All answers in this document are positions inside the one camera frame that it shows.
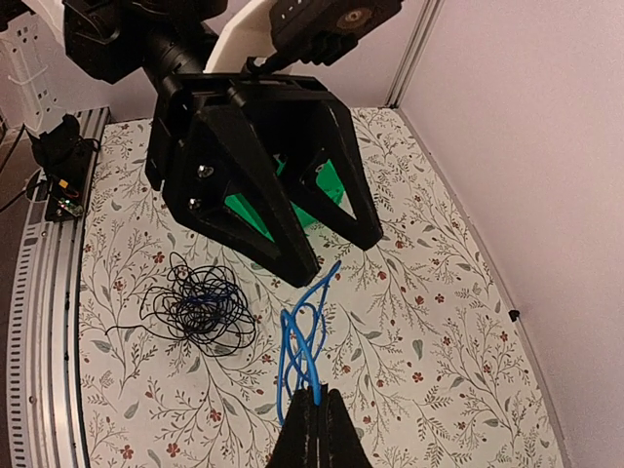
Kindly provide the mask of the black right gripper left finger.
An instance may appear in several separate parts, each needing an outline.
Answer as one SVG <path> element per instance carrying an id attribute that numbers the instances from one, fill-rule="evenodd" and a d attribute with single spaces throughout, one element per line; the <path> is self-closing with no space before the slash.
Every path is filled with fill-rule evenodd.
<path id="1" fill-rule="evenodd" d="M 297 390 L 272 452 L 273 467 L 316 467 L 316 405 L 311 390 Z"/>

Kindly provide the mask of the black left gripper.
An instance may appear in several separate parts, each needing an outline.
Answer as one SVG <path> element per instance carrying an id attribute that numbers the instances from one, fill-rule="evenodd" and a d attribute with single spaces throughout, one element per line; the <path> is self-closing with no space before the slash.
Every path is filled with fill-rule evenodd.
<path id="1" fill-rule="evenodd" d="M 381 239 L 349 109 L 314 78 L 169 77 L 145 167 L 180 225 L 294 287 L 320 270 L 295 211 L 362 250 Z M 352 214 L 324 191 L 333 165 Z"/>

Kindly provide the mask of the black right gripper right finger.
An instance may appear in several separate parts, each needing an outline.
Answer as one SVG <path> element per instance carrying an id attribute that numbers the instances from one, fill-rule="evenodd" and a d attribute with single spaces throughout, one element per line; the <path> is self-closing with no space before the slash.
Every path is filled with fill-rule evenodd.
<path id="1" fill-rule="evenodd" d="M 366 467 L 367 456 L 337 389 L 324 393 L 318 409 L 318 467 Z"/>

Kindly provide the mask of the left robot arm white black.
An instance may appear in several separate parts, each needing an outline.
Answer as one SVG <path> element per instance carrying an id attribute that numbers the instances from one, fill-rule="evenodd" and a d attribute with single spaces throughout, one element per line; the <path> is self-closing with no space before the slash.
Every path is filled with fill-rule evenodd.
<path id="1" fill-rule="evenodd" d="M 143 70 L 158 94 L 145 174 L 175 221 L 292 286 L 319 272 L 299 212 L 362 250 L 382 237 L 349 109 L 295 62 L 330 65 L 398 1 L 6 1 L 53 24 L 68 57 L 114 84 Z"/>

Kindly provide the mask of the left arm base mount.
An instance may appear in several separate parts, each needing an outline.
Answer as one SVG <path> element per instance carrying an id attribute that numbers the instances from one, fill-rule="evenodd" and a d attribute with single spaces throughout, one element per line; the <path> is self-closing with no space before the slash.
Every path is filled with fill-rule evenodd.
<path id="1" fill-rule="evenodd" d="M 45 175 L 46 221 L 63 222 L 85 212 L 87 182 L 100 143 L 80 131 L 78 119 L 65 114 L 50 132 L 40 136 L 28 133 L 34 159 Z"/>

